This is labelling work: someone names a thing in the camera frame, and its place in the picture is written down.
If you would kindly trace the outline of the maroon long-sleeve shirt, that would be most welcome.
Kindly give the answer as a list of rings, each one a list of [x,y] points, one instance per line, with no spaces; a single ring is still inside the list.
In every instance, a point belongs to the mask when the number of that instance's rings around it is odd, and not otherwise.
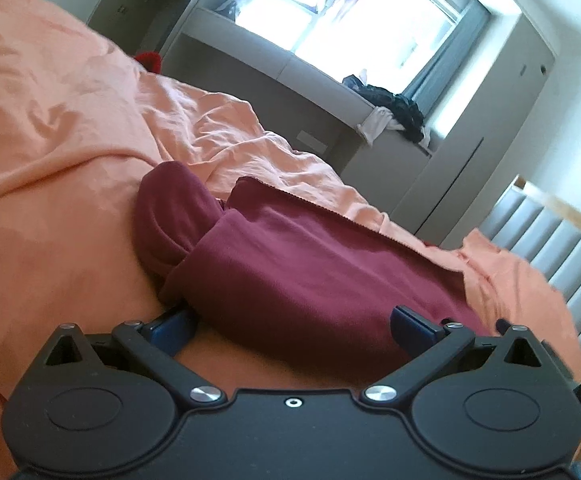
[[[163,304],[186,302],[224,337],[277,359],[394,370],[407,359],[389,327],[399,306],[487,333],[461,273],[251,177],[217,200],[165,162],[142,180],[133,224]]]

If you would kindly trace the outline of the dark clothes pile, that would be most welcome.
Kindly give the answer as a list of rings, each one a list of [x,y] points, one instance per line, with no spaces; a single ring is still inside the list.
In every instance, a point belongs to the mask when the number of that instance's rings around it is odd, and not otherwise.
[[[403,132],[394,132],[400,133],[406,141],[428,148],[430,130],[425,126],[424,115],[413,100],[381,87],[364,84],[362,79],[354,75],[343,78],[342,84],[362,96],[374,108],[377,106],[389,108],[394,118],[405,128]]]

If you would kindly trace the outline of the tall grey closet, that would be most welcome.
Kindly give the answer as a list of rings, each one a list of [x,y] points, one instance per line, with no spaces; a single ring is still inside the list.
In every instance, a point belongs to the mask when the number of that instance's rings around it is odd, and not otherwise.
[[[553,64],[539,33],[519,15],[475,95],[391,220],[426,242],[443,242],[517,136]]]

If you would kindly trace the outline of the grey padded headboard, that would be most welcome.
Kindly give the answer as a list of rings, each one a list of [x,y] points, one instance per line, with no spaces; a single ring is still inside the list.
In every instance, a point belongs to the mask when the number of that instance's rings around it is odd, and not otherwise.
[[[479,231],[527,260],[561,292],[581,344],[581,211],[517,177]]]

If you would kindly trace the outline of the pale pink hanging garment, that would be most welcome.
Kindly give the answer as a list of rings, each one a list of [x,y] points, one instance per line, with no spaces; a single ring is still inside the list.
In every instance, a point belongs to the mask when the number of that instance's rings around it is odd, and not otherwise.
[[[356,126],[357,133],[368,146],[373,146],[385,130],[403,132],[405,128],[394,118],[389,108],[380,106],[375,107],[371,114]]]

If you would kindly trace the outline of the orange duvet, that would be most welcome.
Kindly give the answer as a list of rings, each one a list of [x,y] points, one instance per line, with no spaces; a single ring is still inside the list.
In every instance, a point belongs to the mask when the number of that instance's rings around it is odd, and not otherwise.
[[[0,0],[0,479],[16,469],[3,404],[55,327],[106,333],[159,313],[131,214],[142,177],[170,160],[220,200],[255,177],[463,273],[485,325],[529,326],[581,379],[572,316],[528,263],[478,233],[456,250],[428,246],[264,130],[246,102],[146,72],[54,3]]]

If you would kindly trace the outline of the grey right curtain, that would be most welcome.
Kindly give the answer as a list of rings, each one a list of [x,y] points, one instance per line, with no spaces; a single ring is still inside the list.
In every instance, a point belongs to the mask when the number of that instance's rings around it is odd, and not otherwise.
[[[439,49],[403,91],[407,98],[417,104],[425,117],[432,112],[473,50],[490,16],[490,12],[479,1],[470,1],[455,26],[444,37]]]

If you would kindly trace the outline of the grey window bench desk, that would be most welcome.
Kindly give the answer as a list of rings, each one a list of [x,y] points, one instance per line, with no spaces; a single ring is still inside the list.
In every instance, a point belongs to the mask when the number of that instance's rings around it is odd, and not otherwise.
[[[408,184],[430,156],[401,134],[387,132],[368,146],[356,126],[371,104],[296,55],[216,12],[195,8],[181,18],[162,49],[164,73],[198,88],[251,103],[263,126],[292,145],[304,130],[328,145],[319,155],[344,178],[395,179]]]

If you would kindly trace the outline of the red object on floor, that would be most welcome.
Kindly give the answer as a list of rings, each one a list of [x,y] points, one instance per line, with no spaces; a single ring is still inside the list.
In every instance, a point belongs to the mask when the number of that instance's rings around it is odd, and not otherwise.
[[[134,60],[140,63],[149,73],[161,73],[162,58],[158,52],[141,52],[134,56]]]

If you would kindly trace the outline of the open grey wardrobe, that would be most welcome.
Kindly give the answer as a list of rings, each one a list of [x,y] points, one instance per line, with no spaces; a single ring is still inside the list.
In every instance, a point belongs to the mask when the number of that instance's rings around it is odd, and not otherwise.
[[[128,55],[157,51],[191,0],[100,0],[88,25]]]

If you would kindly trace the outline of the white wall socket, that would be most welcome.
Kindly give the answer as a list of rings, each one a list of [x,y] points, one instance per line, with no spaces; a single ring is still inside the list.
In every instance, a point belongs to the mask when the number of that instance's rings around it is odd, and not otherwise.
[[[304,130],[301,130],[298,133],[297,141],[310,148],[310,150],[316,154],[323,155],[328,150],[327,144],[323,143],[319,139],[316,139],[315,136],[311,136],[310,133],[307,133]]]

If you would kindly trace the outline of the window with frame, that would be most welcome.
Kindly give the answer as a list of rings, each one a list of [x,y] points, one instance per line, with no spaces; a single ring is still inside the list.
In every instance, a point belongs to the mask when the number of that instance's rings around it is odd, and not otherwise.
[[[403,92],[470,0],[233,0],[238,26],[341,81]]]

